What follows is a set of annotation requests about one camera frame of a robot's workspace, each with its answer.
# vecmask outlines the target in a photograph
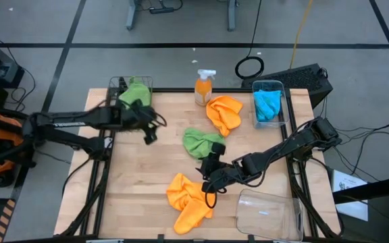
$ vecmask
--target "yellow cable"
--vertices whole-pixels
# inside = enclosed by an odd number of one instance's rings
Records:
[[[292,52],[292,59],[290,60],[289,69],[292,68],[292,64],[294,63],[295,53],[296,53],[296,44],[298,44],[298,39],[300,38],[301,29],[303,28],[303,25],[305,24],[305,20],[307,19],[307,16],[309,15],[310,7],[311,7],[312,3],[313,3],[313,0],[310,0],[307,8],[305,9],[303,21],[301,21],[300,26],[298,28],[298,32],[297,32],[296,38],[295,38],[294,51]]]

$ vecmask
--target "gray floor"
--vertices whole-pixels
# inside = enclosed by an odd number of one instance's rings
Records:
[[[183,0],[177,12],[151,15],[138,12],[134,30],[124,25],[127,1],[87,0],[73,43],[249,43],[253,34],[258,1],[240,0],[236,30],[226,30],[226,4],[212,0]],[[0,39],[7,43],[64,43],[79,0],[0,1]],[[179,1],[167,0],[178,6]],[[293,43],[308,0],[263,1],[256,43]],[[389,28],[389,0],[377,0]],[[379,22],[366,0],[314,1],[300,37],[301,43],[388,44]],[[84,108],[88,89],[106,87],[112,76],[152,76],[156,87],[193,87],[196,70],[217,70],[215,87],[239,87],[235,64],[248,49],[70,49],[62,69],[50,111]],[[40,111],[62,49],[12,49],[19,64],[30,70],[36,90],[26,99],[26,112]],[[264,74],[288,68],[292,49],[253,49],[265,61]],[[338,128],[382,126],[389,123],[389,49],[299,49],[294,67],[318,63],[325,67],[334,91],[328,98],[328,118]],[[249,74],[255,63],[242,66]],[[25,75],[21,86],[31,89]],[[340,150],[351,163],[361,141]],[[72,152],[48,143],[42,150],[70,160]],[[325,153],[327,164],[349,170],[334,151]],[[5,240],[50,237],[61,201],[61,187],[68,165],[37,156],[38,165],[27,175]],[[367,140],[359,167],[376,178],[389,178],[389,137]],[[361,177],[372,182],[364,174]],[[0,198],[11,188],[0,189]],[[389,198],[371,200],[389,215]],[[369,210],[369,222],[344,216],[346,234],[389,242],[389,221]]]

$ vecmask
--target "orange spray bottle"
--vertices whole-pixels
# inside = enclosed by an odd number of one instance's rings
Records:
[[[197,70],[199,78],[194,86],[194,99],[196,104],[206,106],[208,101],[211,100],[211,93],[213,92],[213,86],[209,77],[214,79],[216,73],[215,70]]]

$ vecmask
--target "green cloth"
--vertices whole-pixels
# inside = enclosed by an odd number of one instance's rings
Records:
[[[208,156],[214,142],[224,145],[223,136],[216,133],[206,134],[195,128],[187,128],[182,137],[184,148],[196,159]]]
[[[136,80],[135,77],[130,78],[128,89],[118,98],[129,104],[132,104],[135,100],[140,99],[140,101],[142,101],[142,105],[151,105],[151,93],[149,88],[141,81]]]

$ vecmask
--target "wooden table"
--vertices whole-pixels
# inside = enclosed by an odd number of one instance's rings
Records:
[[[299,126],[313,119],[307,90],[291,90],[291,94],[296,124]],[[105,99],[105,95],[106,89],[90,89],[85,109],[94,107]],[[265,151],[282,142],[279,128],[254,129],[250,93],[227,95],[242,101],[244,107],[240,112],[242,123],[226,138],[227,150],[221,161],[231,162],[247,153]],[[184,130],[188,127],[204,132],[218,130],[207,118],[205,108],[195,105],[192,93],[153,93],[153,106],[156,112],[166,118],[168,124],[166,128],[158,129],[156,142],[145,145],[142,132],[118,133],[115,137],[99,237],[156,239],[158,234],[165,234],[166,239],[246,240],[247,235],[235,227],[238,196],[242,189],[247,188],[240,184],[228,186],[228,193],[219,194],[213,218],[204,219],[201,227],[184,235],[174,232],[173,225],[180,212],[168,204],[166,188],[177,173],[183,173],[193,182],[203,181],[201,174],[195,170],[200,167],[200,163],[191,158],[182,146]],[[81,128],[79,131],[79,135],[86,137],[98,136],[98,133],[92,128]],[[321,152],[314,152],[313,156],[323,161]],[[86,158],[83,151],[75,151],[70,171]],[[87,164],[68,182],[55,234],[64,231],[84,206],[92,164]],[[339,233],[340,225],[325,168],[309,161],[306,172],[313,206],[332,230]],[[255,190],[292,197],[286,160],[272,163],[266,172],[265,181]],[[95,209],[92,209],[90,215],[91,222]],[[305,231],[309,236],[308,226],[306,219]],[[92,232],[92,223],[88,227],[88,231]]]

